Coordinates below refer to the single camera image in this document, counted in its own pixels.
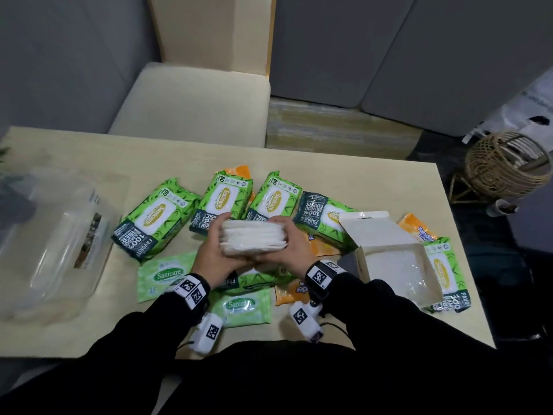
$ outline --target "orange wet wipes package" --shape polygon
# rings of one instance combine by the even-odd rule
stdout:
[[[308,287],[299,279],[294,279],[284,286],[275,286],[276,305],[302,301],[309,303]]]
[[[399,220],[397,225],[407,231],[407,233],[416,238],[419,242],[432,242],[438,240],[438,236],[432,233],[426,224],[415,217],[414,214],[407,214]]]
[[[242,166],[236,166],[236,167],[229,167],[228,169],[224,169],[226,173],[228,173],[231,176],[241,176],[244,179],[251,179],[252,176],[249,174],[249,167],[247,165]],[[253,198],[255,198],[255,192],[252,191],[252,195],[249,196],[249,201],[252,202]]]
[[[340,251],[330,244],[324,243],[321,239],[304,232],[305,238],[311,246],[311,251],[315,256],[333,256],[340,254]]]

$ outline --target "person's left hand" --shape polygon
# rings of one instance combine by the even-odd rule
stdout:
[[[196,260],[194,260],[192,270],[190,270],[190,272],[201,275],[211,289],[222,285],[232,271],[249,263],[242,256],[227,257],[221,250],[219,244],[221,226],[230,216],[230,212],[225,212],[211,222],[207,231],[207,238],[198,249]]]

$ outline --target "light wooden table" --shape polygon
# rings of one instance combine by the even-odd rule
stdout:
[[[184,188],[201,195],[216,171],[241,164],[249,165],[256,190],[270,171],[280,170],[284,178],[306,191],[328,195],[359,210],[387,210],[395,221],[413,212],[435,233],[451,238],[472,298],[472,307],[465,312],[447,312],[436,317],[493,346],[434,164],[18,127],[10,129],[2,144],[12,148],[8,163],[17,161],[128,176],[130,185],[124,212],[132,210],[167,178],[177,176]],[[200,240],[185,227],[162,256],[192,251],[199,244]],[[121,317],[145,310],[151,304],[151,301],[137,303],[137,268],[136,261],[114,246],[98,288],[79,316],[45,326],[0,323],[0,356],[83,355]],[[325,341],[351,346],[337,329],[329,326],[324,329]],[[217,348],[221,350],[248,339],[296,340],[300,336],[287,318],[287,306],[282,305],[273,307],[271,324],[225,329]],[[189,357],[189,351],[182,348],[177,357]]]

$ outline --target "woven rattan basket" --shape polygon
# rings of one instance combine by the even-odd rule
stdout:
[[[476,191],[490,199],[521,198],[549,181],[551,158],[525,135],[490,134],[467,153],[465,176]]]

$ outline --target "black sleeve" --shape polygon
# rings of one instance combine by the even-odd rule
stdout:
[[[339,274],[328,286],[323,309],[346,324],[355,349],[382,373],[407,370],[431,383],[479,372],[501,380],[536,379],[537,372],[545,372],[421,311],[382,280],[365,284],[349,273]]]
[[[0,413],[38,409],[48,413],[150,414],[179,343],[205,312],[206,296],[193,310],[185,299],[162,294],[144,313],[130,313],[84,356],[62,363],[0,398]]]

